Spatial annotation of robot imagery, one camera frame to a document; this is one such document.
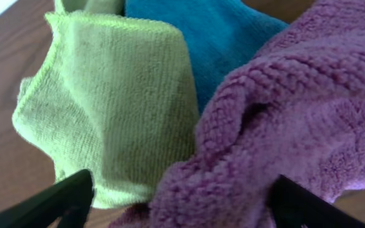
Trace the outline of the purple microfiber cloth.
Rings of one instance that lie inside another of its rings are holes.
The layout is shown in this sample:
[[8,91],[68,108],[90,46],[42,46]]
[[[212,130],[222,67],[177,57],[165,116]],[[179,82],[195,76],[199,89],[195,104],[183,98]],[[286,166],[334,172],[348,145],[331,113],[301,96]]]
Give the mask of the purple microfiber cloth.
[[285,175],[327,202],[365,189],[365,0],[316,1],[218,87],[196,153],[113,227],[273,227]]

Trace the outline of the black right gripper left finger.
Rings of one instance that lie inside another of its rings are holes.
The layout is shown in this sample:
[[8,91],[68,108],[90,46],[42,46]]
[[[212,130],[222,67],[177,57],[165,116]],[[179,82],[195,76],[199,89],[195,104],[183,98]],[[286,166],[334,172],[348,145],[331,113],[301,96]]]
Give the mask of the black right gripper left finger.
[[0,228],[83,228],[94,198],[90,171],[84,169],[37,195],[0,212]]

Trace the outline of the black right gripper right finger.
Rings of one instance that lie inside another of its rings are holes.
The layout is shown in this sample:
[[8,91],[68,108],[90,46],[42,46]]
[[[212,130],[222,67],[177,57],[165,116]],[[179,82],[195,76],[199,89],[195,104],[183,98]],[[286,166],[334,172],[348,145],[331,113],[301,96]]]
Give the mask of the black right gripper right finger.
[[274,182],[267,200],[277,228],[365,228],[284,175]]

